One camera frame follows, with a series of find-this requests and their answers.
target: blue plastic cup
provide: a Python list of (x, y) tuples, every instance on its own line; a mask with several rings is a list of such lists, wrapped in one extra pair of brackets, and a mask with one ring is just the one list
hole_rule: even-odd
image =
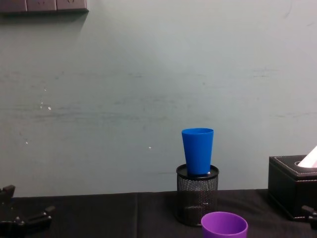
[(185, 129), (182, 136), (188, 174), (207, 174), (211, 165), (213, 129)]

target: purple cup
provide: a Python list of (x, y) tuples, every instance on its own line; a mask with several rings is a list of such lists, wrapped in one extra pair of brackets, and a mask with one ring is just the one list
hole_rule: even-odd
[(204, 238), (247, 238), (248, 223), (229, 212), (211, 212), (202, 218)]

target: plastic cup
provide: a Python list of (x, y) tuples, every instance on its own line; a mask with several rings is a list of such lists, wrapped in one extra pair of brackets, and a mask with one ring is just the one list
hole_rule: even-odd
[(182, 131), (187, 171), (205, 175), (210, 171), (213, 129), (190, 128)]
[(201, 223), (204, 238), (247, 238), (247, 221), (233, 213), (211, 212)]

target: black tablecloth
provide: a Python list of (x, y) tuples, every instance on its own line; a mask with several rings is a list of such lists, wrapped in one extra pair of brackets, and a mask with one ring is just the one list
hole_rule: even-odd
[[(15, 198), (26, 215), (50, 205), (56, 213), (49, 231), (30, 238), (201, 238), (201, 228), (176, 221), (176, 192)], [(267, 190), (219, 191), (218, 209), (249, 224), (248, 238), (316, 238), (309, 224), (289, 221), (267, 200)]]

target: cup rim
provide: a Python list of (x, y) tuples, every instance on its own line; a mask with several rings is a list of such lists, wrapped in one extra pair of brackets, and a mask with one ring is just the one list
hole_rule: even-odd
[[(210, 229), (208, 229), (208, 228), (206, 228), (206, 227), (204, 226), (204, 224), (203, 224), (204, 221), (203, 221), (203, 220), (205, 220), (208, 215), (210, 215), (210, 214), (215, 214), (215, 213), (230, 214), (230, 215), (233, 215), (233, 216), (235, 216), (235, 217), (238, 217), (239, 219), (241, 219), (241, 220), (245, 223), (246, 227), (245, 227), (245, 229), (242, 230), (241, 232), (234, 233), (234, 234), (223, 234), (223, 233), (213, 232), (213, 231), (211, 231)], [(201, 224), (202, 224), (202, 227), (203, 227), (205, 230), (207, 230), (208, 232), (213, 233), (213, 234), (215, 234), (215, 235), (222, 235), (222, 236), (223, 236), (223, 235), (226, 235), (226, 236), (236, 236), (236, 235), (239, 235), (239, 234), (242, 234), (243, 232), (245, 232), (245, 231), (248, 229), (248, 227), (249, 227), (247, 221), (246, 221), (243, 217), (240, 217), (239, 215), (234, 214), (234, 213), (231, 213), (231, 212), (210, 212), (210, 213), (207, 213), (207, 214), (205, 214), (205, 215), (202, 217), (202, 219), (201, 219)]]
[[(198, 130), (205, 130), (204, 132), (201, 133), (196, 133), (195, 131)], [(206, 128), (206, 127), (195, 127), (195, 128), (187, 128), (183, 129), (182, 133), (187, 134), (187, 135), (201, 135), (201, 134), (207, 134), (207, 133), (212, 133), (213, 129), (211, 128)]]

